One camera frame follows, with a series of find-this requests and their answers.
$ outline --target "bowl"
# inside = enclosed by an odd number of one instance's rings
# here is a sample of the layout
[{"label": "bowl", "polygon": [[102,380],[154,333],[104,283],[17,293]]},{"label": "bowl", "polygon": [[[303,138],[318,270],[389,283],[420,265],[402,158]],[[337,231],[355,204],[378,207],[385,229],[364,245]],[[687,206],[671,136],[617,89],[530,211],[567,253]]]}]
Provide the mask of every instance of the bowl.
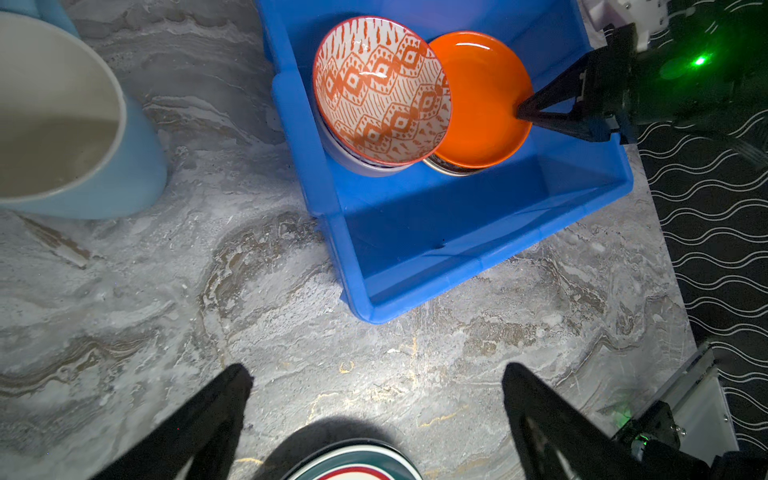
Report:
[{"label": "bowl", "polygon": [[428,157],[451,120],[451,90],[435,52],[386,18],[355,17],[332,28],[315,55],[313,89],[331,132],[379,165]]},{"label": "bowl", "polygon": [[422,480],[400,452],[371,439],[329,445],[288,471],[283,480]]},{"label": "bowl", "polygon": [[427,158],[422,160],[422,163],[427,167],[440,172],[441,174],[449,175],[451,177],[468,177],[485,170],[485,168],[459,167],[441,159],[437,154],[429,155]]},{"label": "bowl", "polygon": [[531,131],[531,122],[515,117],[518,105],[533,95],[520,58],[476,31],[448,33],[429,45],[451,84],[453,106],[437,155],[465,168],[492,167],[510,158]]},{"label": "bowl", "polygon": [[364,177],[388,177],[389,175],[401,172],[412,165],[404,164],[398,167],[388,167],[368,163],[358,155],[355,155],[354,152],[344,147],[341,142],[339,142],[339,139],[333,136],[328,130],[328,126],[320,115],[320,112],[317,110],[317,104],[315,103],[312,104],[312,113],[315,116],[317,133],[320,135],[320,143],[323,144],[323,148],[336,163],[347,170],[358,175],[363,175]]}]

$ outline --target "white wavy lines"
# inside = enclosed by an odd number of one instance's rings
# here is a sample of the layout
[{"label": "white wavy lines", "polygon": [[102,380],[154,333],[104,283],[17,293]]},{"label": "white wavy lines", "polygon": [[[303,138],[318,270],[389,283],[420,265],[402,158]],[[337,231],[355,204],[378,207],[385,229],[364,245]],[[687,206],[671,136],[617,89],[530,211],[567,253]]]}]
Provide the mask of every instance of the white wavy lines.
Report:
[{"label": "white wavy lines", "polygon": [[640,143],[643,140],[645,140],[645,137],[647,137],[652,131],[656,130],[657,128],[671,127],[671,126],[672,126],[672,124],[670,124],[670,123],[662,123],[662,122],[659,122],[659,121],[655,121],[654,123],[652,123],[652,124],[648,125],[647,127],[645,127],[645,130],[643,131],[643,133],[641,133],[640,137],[637,138],[637,142]]},{"label": "white wavy lines", "polygon": [[731,205],[728,210],[720,212],[719,214],[706,214],[702,211],[696,210],[695,208],[682,207],[670,212],[670,214],[667,215],[663,220],[659,220],[659,223],[663,227],[681,215],[692,215],[702,220],[719,222],[721,220],[731,218],[734,214],[736,214],[737,211],[749,207],[768,208],[768,200],[763,200],[762,198],[747,198],[745,200],[739,200],[735,204]]},{"label": "white wavy lines", "polygon": [[768,108],[765,109],[765,110],[761,110],[761,111],[757,112],[755,115],[752,115],[751,117],[747,118],[747,120],[741,125],[741,127],[738,127],[736,130],[730,132],[729,135],[736,135],[736,134],[740,133],[742,131],[742,129],[744,129],[752,120],[754,120],[756,117],[758,117],[758,116],[760,116],[762,114],[765,114],[765,113],[768,113]]},{"label": "white wavy lines", "polygon": [[695,286],[699,290],[717,290],[723,285],[727,285],[728,283],[743,283],[744,285],[749,285],[755,290],[759,290],[763,293],[768,293],[768,286],[763,285],[762,283],[758,283],[751,278],[747,278],[745,276],[741,275],[726,275],[722,276],[719,279],[715,280],[712,283],[701,283],[697,282],[696,280],[689,278],[688,276],[685,276],[681,273],[678,273],[675,275],[679,280],[683,280],[685,283],[691,286]]},{"label": "white wavy lines", "polygon": [[746,353],[742,352],[735,346],[731,345],[730,343],[720,342],[720,341],[714,341],[710,342],[710,345],[714,349],[722,349],[722,350],[728,350],[731,353],[736,353],[741,359],[751,365],[755,365],[760,367],[761,369],[768,369],[768,360],[761,360],[756,359],[753,356],[749,356]]},{"label": "white wavy lines", "polygon": [[745,422],[741,419],[736,418],[735,416],[733,416],[733,414],[731,414],[730,418],[733,420],[733,423],[735,423],[739,427],[747,430],[752,430],[753,432],[759,432],[760,430],[768,429],[768,422],[757,422],[757,423]]},{"label": "white wavy lines", "polygon": [[753,396],[751,396],[747,392],[744,392],[743,390],[739,390],[738,388],[732,387],[732,386],[724,386],[723,393],[725,393],[726,395],[741,397],[746,401],[748,401],[749,403],[751,403],[752,405],[756,406],[758,409],[762,410],[763,413],[768,413],[768,407],[758,402]]},{"label": "white wavy lines", "polygon": [[[656,130],[657,128],[671,127],[671,126],[672,126],[672,123],[670,123],[668,121],[655,121],[654,123],[649,124],[647,127],[645,127],[645,131],[640,135],[640,137],[637,138],[637,142],[640,143],[643,140],[645,140],[646,137],[648,135],[650,135],[650,133],[652,131]],[[677,125],[675,125],[674,127],[677,130],[685,130],[686,128],[691,128],[691,127],[695,127],[695,126],[696,126],[696,124],[686,125],[685,127],[678,127]]]},{"label": "white wavy lines", "polygon": [[687,8],[685,8],[684,10],[678,10],[677,12],[670,13],[667,16],[667,18],[672,19],[672,18],[675,18],[675,17],[679,17],[680,15],[685,15],[686,13],[688,13],[688,9]]},{"label": "white wavy lines", "polygon": [[742,136],[742,135],[744,135],[746,132],[750,131],[750,128],[752,128],[752,126],[753,126],[754,124],[756,124],[757,122],[759,122],[759,121],[763,120],[764,118],[765,118],[765,117],[760,117],[760,118],[757,118],[755,121],[753,121],[753,122],[750,124],[750,126],[749,126],[749,127],[747,127],[747,128],[746,128],[746,130],[745,130],[745,131],[743,131],[743,132],[741,132],[740,134],[738,134],[738,135],[736,136],[736,138],[741,138],[741,136]]},{"label": "white wavy lines", "polygon": [[759,306],[754,310],[742,310],[741,308],[736,308],[735,306],[732,306],[729,303],[720,300],[719,298],[715,298],[714,296],[700,296],[693,302],[685,303],[685,307],[689,310],[702,305],[717,305],[721,308],[724,308],[725,310],[728,310],[733,315],[740,316],[742,318],[758,318],[768,313],[768,303],[763,306]]},{"label": "white wavy lines", "polygon": [[638,153],[640,153],[640,155],[643,157],[651,157],[651,158],[657,158],[659,160],[663,160],[664,158],[673,157],[678,151],[680,151],[681,148],[683,148],[685,145],[689,144],[694,140],[706,140],[706,139],[707,137],[691,137],[690,135],[685,135],[677,142],[677,145],[672,147],[670,150],[663,151],[663,152],[655,152],[655,151],[643,149],[643,150],[639,150]]},{"label": "white wavy lines", "polygon": [[739,2],[741,2],[741,0],[736,0],[734,3],[732,3],[732,4],[728,5],[726,8],[723,8],[723,10],[727,10],[728,8],[731,8],[731,7],[733,7],[735,4],[737,4],[737,3],[739,3]]},{"label": "white wavy lines", "polygon": [[768,250],[760,250],[757,252],[752,252],[746,257],[744,257],[743,259],[737,260],[735,262],[727,262],[725,260],[720,260],[704,252],[688,252],[682,257],[680,257],[679,259],[674,260],[672,262],[672,266],[677,268],[679,266],[685,265],[687,262],[690,262],[691,260],[706,260],[709,263],[714,263],[720,268],[727,268],[728,270],[738,270],[739,268],[744,268],[745,266],[749,265],[750,263],[756,260],[762,260],[762,259],[768,259]]},{"label": "white wavy lines", "polygon": [[731,228],[731,227],[710,228],[706,232],[702,233],[700,237],[697,237],[697,238],[683,238],[675,233],[664,232],[664,238],[668,238],[670,240],[674,240],[678,243],[681,243],[683,245],[688,245],[691,247],[695,247],[696,245],[701,245],[702,243],[706,242],[712,237],[716,237],[717,235],[731,235],[732,237],[740,238],[741,240],[744,240],[745,242],[749,242],[749,243],[768,243],[768,234],[749,235],[748,233],[740,232],[735,228]]},{"label": "white wavy lines", "polygon": [[749,372],[743,375],[731,375],[730,373],[726,373],[723,370],[720,370],[720,376],[725,380],[734,383],[747,383],[752,382],[753,380],[768,382],[768,375],[760,372]]},{"label": "white wavy lines", "polygon": [[729,326],[726,329],[718,329],[711,325],[707,325],[705,322],[699,320],[695,316],[689,315],[688,319],[692,323],[696,323],[698,326],[705,329],[707,332],[718,336],[731,336],[739,332],[754,332],[768,338],[768,330],[764,329],[762,326],[753,325],[751,323],[737,323],[736,325]]},{"label": "white wavy lines", "polygon": [[666,28],[666,29],[664,29],[662,31],[657,31],[653,35],[650,35],[648,37],[648,40],[658,40],[659,38],[666,36],[669,32],[670,32],[669,28]]},{"label": "white wavy lines", "polygon": [[739,8],[748,7],[748,6],[750,6],[750,5],[762,5],[762,4],[763,4],[762,2],[751,2],[751,3],[743,3],[743,4],[739,5],[738,7],[736,7],[736,8],[734,8],[734,9],[732,9],[732,10],[731,10],[730,12],[728,12],[728,13],[734,13],[734,12],[735,12],[736,10],[738,10]]},{"label": "white wavy lines", "polygon": [[722,152],[720,155],[717,155],[717,158],[712,160],[709,164],[704,165],[703,167],[688,167],[687,165],[683,165],[683,164],[664,165],[653,175],[653,177],[648,179],[648,185],[655,184],[659,180],[659,178],[661,178],[661,176],[666,174],[667,172],[672,172],[676,170],[683,171],[687,174],[692,174],[692,175],[708,174],[712,170],[718,168],[720,164],[722,164],[724,161],[728,160],[731,157],[735,157],[738,154],[739,152],[735,152],[729,148],[728,150],[725,150],[724,152]]},{"label": "white wavy lines", "polygon": [[737,433],[736,434],[736,440],[742,440],[744,442],[749,442],[752,445],[755,445],[757,447],[760,447],[763,450],[768,451],[768,447],[766,447],[760,440],[758,440],[758,439],[756,439],[754,437],[751,437],[751,436],[747,435],[746,433]]},{"label": "white wavy lines", "polygon": [[691,198],[697,191],[702,190],[704,188],[717,187],[717,188],[722,188],[724,190],[728,190],[731,192],[748,192],[751,190],[755,190],[756,188],[762,187],[763,184],[765,184],[767,181],[768,181],[768,170],[765,170],[763,174],[761,174],[758,178],[756,178],[755,180],[752,180],[748,184],[729,184],[728,182],[724,182],[722,180],[710,178],[710,179],[702,180],[700,182],[695,183],[684,194],[669,195],[660,190],[651,190],[650,194],[656,198],[661,198],[663,200],[667,200],[670,202],[683,202]]}]

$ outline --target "white robot part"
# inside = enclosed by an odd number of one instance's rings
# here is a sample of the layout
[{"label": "white robot part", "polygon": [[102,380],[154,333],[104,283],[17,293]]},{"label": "white robot part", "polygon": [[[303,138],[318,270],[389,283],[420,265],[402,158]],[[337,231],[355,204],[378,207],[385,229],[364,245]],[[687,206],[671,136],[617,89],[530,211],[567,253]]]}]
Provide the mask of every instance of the white robot part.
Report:
[{"label": "white robot part", "polygon": [[637,29],[637,51],[646,51],[650,36],[669,25],[667,2],[668,0],[581,0],[597,31],[608,25],[621,27],[634,23]]}]

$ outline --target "red stripe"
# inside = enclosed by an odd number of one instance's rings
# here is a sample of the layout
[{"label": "red stripe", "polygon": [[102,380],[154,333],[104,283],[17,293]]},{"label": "red stripe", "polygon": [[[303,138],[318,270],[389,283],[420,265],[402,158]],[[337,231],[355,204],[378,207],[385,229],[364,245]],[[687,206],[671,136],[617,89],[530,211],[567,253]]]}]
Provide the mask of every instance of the red stripe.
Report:
[{"label": "red stripe", "polygon": [[345,468],[339,468],[338,470],[334,470],[330,473],[326,473],[322,477],[318,478],[317,480],[329,480],[330,478],[333,478],[337,475],[341,475],[343,473],[367,473],[368,475],[372,475],[376,477],[378,480],[392,480],[391,477],[386,475],[383,472],[380,472],[379,470],[375,470],[370,467],[345,467]]}]

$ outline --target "orange plate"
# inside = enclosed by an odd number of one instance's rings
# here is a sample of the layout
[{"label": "orange plate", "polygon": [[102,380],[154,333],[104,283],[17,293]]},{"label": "orange plate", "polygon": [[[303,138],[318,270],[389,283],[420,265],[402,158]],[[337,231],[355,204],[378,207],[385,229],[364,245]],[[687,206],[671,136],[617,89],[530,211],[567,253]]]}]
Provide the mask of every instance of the orange plate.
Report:
[{"label": "orange plate", "polygon": [[531,122],[515,118],[533,95],[520,58],[495,38],[455,31],[429,44],[442,63],[453,109],[440,158],[460,167],[484,168],[508,159],[525,142]]}]

